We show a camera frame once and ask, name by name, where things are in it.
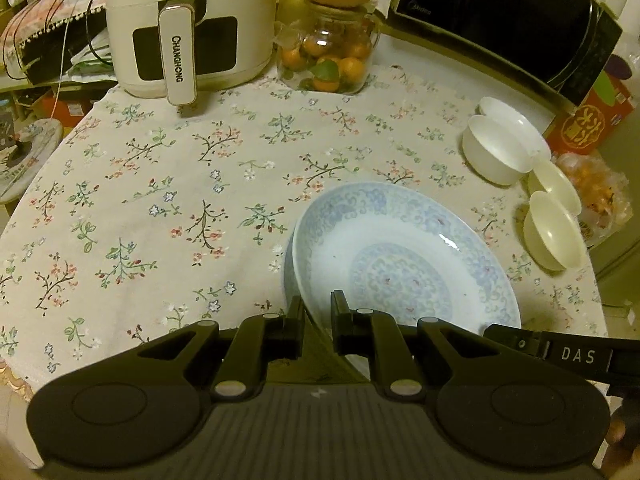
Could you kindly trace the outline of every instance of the midea logo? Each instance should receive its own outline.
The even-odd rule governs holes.
[[[409,4],[407,5],[407,7],[408,7],[409,10],[417,10],[418,12],[426,14],[427,16],[429,16],[431,14],[431,11],[429,9],[427,9],[426,7],[421,6],[415,0],[411,0],[409,2]]]
[[[180,42],[182,38],[180,36],[174,36],[171,38],[171,42],[174,44],[174,70],[175,70],[175,82],[182,82],[182,54],[180,54]]]

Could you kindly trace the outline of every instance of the floral tablecloth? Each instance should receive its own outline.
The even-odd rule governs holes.
[[[466,167],[475,105],[399,66],[375,67],[356,96],[292,91],[269,72],[182,110],[112,89],[0,238],[0,358],[36,390],[202,318],[228,328],[285,308],[296,219],[353,180],[418,190],[465,220],[504,267],[524,327],[605,335],[591,266],[542,271],[521,241],[525,191]]]

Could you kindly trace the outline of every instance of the white bowl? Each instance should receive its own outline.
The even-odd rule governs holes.
[[[550,160],[535,158],[529,173],[529,193],[546,191],[556,197],[569,213],[578,216],[582,211],[580,196],[560,168]]]
[[[531,257],[545,269],[576,269],[586,259],[578,222],[545,191],[531,195],[524,219],[524,241]]]
[[[500,186],[515,184],[532,168],[531,157],[513,133],[484,115],[469,119],[462,151],[474,170]]]
[[[529,120],[495,97],[483,97],[478,105],[481,114],[515,129],[518,140],[527,149],[530,156],[542,156],[546,160],[551,159],[551,149],[538,129]]]

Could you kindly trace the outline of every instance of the hand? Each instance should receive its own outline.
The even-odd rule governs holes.
[[[632,452],[620,446],[625,436],[625,423],[612,418],[606,441],[609,449],[602,460],[603,475],[610,480],[640,480],[640,445]]]

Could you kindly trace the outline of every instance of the plastic bag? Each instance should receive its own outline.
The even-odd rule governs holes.
[[[580,196],[578,222],[587,247],[601,243],[632,217],[626,176],[611,171],[600,156],[564,153],[556,164]]]

